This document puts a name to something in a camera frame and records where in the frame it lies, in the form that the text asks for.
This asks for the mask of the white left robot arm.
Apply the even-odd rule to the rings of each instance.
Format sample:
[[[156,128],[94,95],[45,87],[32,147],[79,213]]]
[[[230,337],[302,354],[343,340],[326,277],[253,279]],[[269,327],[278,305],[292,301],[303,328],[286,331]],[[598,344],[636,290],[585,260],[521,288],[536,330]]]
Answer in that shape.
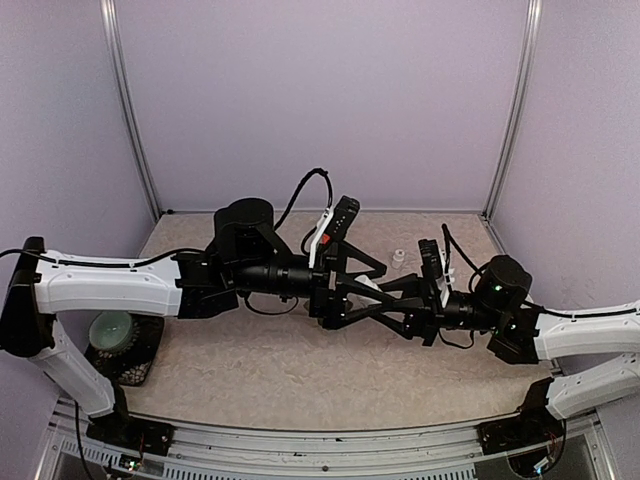
[[[214,237],[202,250],[180,248],[145,260],[77,257],[49,250],[40,237],[18,250],[1,310],[1,346],[27,358],[68,393],[121,445],[140,434],[125,396],[99,373],[57,322],[67,311],[118,311],[176,319],[209,319],[236,309],[239,298],[264,293],[306,298],[309,314],[325,327],[346,325],[347,297],[358,288],[349,259],[383,276],[383,263],[346,241],[359,212],[350,197],[326,209],[307,254],[296,254],[278,235],[272,205],[244,198],[215,212]]]

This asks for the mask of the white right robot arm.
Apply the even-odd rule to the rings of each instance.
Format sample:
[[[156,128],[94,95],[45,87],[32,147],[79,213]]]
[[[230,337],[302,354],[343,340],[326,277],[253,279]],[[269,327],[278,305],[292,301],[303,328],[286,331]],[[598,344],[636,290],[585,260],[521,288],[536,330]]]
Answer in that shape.
[[[510,365],[538,364],[559,358],[608,354],[610,360],[569,376],[534,382],[513,419],[511,433],[523,444],[535,442],[554,421],[566,420],[639,390],[639,304],[552,311],[528,301],[531,275],[512,257],[497,255],[475,268],[466,292],[452,287],[449,269],[435,273],[425,262],[421,275],[377,284],[358,281],[377,292],[398,292],[403,321],[390,318],[395,306],[369,295],[373,319],[430,346],[443,330],[488,333],[488,349]]]

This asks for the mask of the small white pill bottle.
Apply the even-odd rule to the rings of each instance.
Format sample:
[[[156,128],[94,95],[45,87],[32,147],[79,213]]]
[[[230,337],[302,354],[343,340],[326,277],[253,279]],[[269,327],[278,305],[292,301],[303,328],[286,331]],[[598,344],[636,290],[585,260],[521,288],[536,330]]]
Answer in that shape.
[[[356,295],[362,302],[375,303],[379,301],[382,290],[368,276],[358,276],[355,282],[357,284]]]

